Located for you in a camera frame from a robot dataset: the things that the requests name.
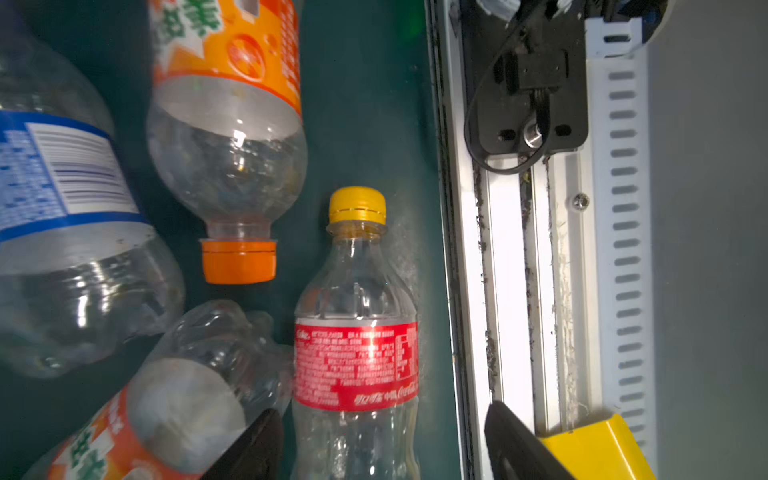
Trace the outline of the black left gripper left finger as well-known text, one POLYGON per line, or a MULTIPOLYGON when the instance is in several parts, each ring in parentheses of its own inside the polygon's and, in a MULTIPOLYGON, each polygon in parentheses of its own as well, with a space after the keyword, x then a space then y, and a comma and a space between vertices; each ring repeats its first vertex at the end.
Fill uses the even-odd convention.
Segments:
POLYGON ((284 445, 280 413, 266 409, 201 480, 275 480, 284 445))

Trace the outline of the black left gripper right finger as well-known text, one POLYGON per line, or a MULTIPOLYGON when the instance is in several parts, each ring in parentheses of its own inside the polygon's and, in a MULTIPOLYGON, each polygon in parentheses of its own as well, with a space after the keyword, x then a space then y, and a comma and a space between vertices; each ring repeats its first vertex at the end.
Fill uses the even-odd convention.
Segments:
POLYGON ((484 433, 494 479, 574 480, 503 402, 490 404, 484 433))

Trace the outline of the clear bottle yellow cap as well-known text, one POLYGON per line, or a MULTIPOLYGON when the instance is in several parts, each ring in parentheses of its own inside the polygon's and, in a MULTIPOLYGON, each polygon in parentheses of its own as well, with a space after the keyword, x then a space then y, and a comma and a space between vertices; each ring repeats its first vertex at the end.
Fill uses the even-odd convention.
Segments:
POLYGON ((330 198, 330 254, 295 309, 294 479, 421 476, 417 311, 382 250, 386 217, 373 188, 330 198))

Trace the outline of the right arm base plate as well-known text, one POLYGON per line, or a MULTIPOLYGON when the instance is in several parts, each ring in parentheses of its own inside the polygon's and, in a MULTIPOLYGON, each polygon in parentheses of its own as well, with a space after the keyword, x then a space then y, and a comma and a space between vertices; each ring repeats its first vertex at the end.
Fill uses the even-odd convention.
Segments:
POLYGON ((519 1, 504 21, 477 1, 460 4, 468 144, 480 159, 550 153, 587 139, 586 4, 519 1))

